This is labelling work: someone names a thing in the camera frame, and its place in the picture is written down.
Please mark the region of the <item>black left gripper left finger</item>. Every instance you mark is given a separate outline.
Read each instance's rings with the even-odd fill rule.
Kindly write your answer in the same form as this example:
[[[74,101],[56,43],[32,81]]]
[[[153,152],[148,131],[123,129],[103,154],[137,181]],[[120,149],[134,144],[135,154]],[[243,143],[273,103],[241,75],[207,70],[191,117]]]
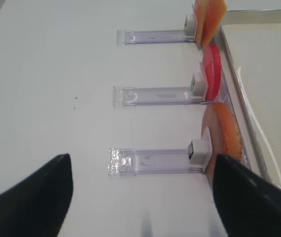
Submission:
[[[73,195],[69,154],[0,194],[0,237],[56,237]]]

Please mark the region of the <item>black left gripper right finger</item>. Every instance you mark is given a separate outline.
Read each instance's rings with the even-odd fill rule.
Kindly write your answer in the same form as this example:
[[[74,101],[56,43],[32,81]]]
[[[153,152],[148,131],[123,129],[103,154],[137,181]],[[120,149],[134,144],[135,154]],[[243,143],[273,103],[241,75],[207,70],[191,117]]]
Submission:
[[[212,193],[230,237],[281,237],[281,189],[228,155],[217,155]]]

